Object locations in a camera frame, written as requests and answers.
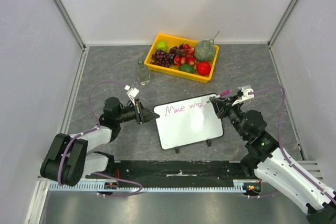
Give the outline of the magenta marker cap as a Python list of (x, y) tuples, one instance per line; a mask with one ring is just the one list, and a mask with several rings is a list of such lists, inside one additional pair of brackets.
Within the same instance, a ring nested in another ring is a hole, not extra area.
[(219, 96), (220, 96), (220, 97), (223, 97), (223, 96), (225, 96), (225, 95), (228, 95), (230, 92), (231, 92), (231, 90), (223, 91), (222, 93), (219, 94)]

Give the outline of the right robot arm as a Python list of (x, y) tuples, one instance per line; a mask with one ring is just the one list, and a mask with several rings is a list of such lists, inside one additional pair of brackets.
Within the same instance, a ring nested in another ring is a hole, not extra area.
[(272, 185), (306, 214), (309, 223), (335, 223), (335, 190), (319, 181), (294, 160), (267, 131), (262, 114), (244, 112), (234, 97), (211, 97), (219, 119), (229, 119), (246, 142), (248, 154), (240, 172), (248, 179), (257, 177)]

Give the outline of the small whiteboard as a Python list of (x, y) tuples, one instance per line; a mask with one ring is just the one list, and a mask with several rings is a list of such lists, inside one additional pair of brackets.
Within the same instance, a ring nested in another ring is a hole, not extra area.
[(224, 135), (221, 119), (216, 116), (210, 98), (216, 93), (156, 105), (160, 146), (163, 150), (208, 141)]

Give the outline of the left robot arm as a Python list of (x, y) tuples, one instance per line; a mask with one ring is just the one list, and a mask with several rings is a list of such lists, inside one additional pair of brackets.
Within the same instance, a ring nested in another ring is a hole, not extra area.
[(42, 162), (40, 175), (60, 186), (75, 186), (82, 177), (94, 172), (103, 178), (111, 178), (115, 173), (115, 165), (109, 162), (112, 157), (100, 153), (88, 157), (87, 153), (114, 141), (121, 131), (121, 123), (136, 121), (143, 124), (159, 117), (138, 99), (124, 106), (118, 98), (108, 98), (96, 126), (81, 133), (58, 133), (54, 137)]

